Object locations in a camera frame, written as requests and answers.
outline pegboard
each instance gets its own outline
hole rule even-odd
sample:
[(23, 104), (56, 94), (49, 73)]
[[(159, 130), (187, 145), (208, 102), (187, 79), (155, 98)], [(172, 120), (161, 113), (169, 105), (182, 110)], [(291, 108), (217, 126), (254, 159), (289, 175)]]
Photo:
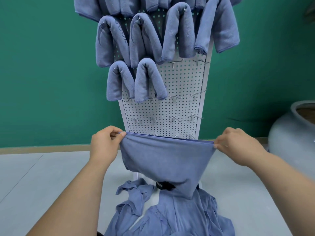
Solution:
[[(158, 9), (151, 13), (152, 20), (162, 35), (166, 11)], [(194, 20), (199, 15), (193, 12)], [(130, 30), (131, 19), (122, 18)], [(157, 100), (150, 84), (150, 99), (136, 103), (129, 99), (125, 87), (123, 97), (119, 100), (126, 131), (175, 138), (198, 139), (202, 120), (202, 109), (207, 90), (207, 81), (211, 61), (213, 41), (211, 39), (208, 55), (196, 54), (190, 59), (182, 59), (178, 55), (178, 42), (174, 59), (162, 65), (157, 65), (164, 84), (168, 90), (168, 98)], [(115, 60), (121, 59), (116, 46)]]

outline pot rim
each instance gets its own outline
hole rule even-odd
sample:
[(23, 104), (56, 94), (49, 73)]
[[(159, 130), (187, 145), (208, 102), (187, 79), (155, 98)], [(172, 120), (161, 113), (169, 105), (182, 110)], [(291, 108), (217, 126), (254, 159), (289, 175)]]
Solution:
[(296, 111), (296, 109), (303, 105), (303, 104), (313, 104), (315, 106), (315, 100), (305, 100), (305, 101), (298, 101), (295, 102), (291, 105), (291, 112), (294, 114), (294, 116), (296, 118), (298, 118), (300, 121), (302, 121), (304, 124), (306, 124), (309, 127), (315, 128), (315, 124), (309, 122), (308, 120), (306, 120), (305, 118), (303, 118), (301, 115), (298, 114), (298, 112)]

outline large vase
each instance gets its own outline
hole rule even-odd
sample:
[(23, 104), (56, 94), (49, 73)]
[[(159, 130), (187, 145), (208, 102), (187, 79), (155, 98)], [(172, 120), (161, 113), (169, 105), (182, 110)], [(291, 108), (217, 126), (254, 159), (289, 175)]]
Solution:
[(315, 180), (315, 101), (293, 103), (271, 127), (269, 151)]

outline gray floor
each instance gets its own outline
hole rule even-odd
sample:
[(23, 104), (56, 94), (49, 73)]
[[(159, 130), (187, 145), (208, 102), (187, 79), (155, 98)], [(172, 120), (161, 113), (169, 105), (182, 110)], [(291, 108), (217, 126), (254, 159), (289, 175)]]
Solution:
[[(24, 236), (89, 159), (89, 152), (0, 155), (0, 235)], [(132, 180), (120, 154), (103, 185), (98, 230), (105, 232), (119, 185)], [(218, 202), (219, 213), (232, 219), (236, 236), (291, 235), (258, 177), (227, 156), (214, 154), (202, 178), (203, 189)]]

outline teal wall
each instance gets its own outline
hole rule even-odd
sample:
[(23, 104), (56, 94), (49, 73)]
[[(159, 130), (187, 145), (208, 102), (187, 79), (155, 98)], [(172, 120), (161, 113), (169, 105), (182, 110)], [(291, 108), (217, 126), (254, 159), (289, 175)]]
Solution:
[[(241, 43), (212, 56), (200, 138), (227, 126), (267, 136), (290, 103), (315, 99), (311, 0), (244, 0), (234, 7)], [(73, 0), (0, 0), (0, 147), (89, 143), (123, 128), (95, 63), (97, 23)]]

